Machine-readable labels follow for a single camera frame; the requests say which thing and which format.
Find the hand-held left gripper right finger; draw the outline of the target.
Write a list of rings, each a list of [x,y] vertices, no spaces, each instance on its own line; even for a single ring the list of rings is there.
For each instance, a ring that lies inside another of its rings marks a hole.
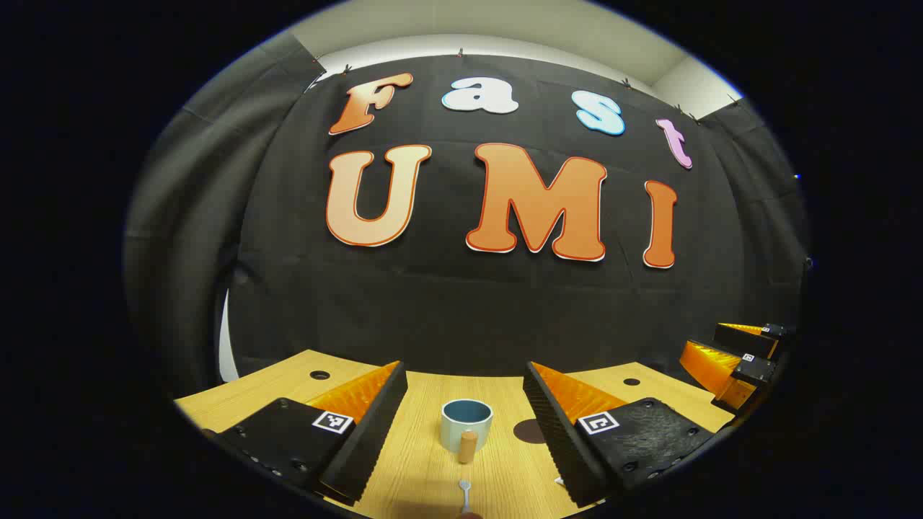
[[[627,403],[533,361],[522,390],[568,496],[580,507],[652,486],[713,438],[655,397]]]

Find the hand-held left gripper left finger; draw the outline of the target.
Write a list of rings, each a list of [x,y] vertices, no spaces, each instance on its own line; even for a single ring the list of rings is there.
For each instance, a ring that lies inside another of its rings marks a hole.
[[[279,397],[208,439],[300,492],[343,505],[362,499],[408,388],[394,361],[306,403]]]

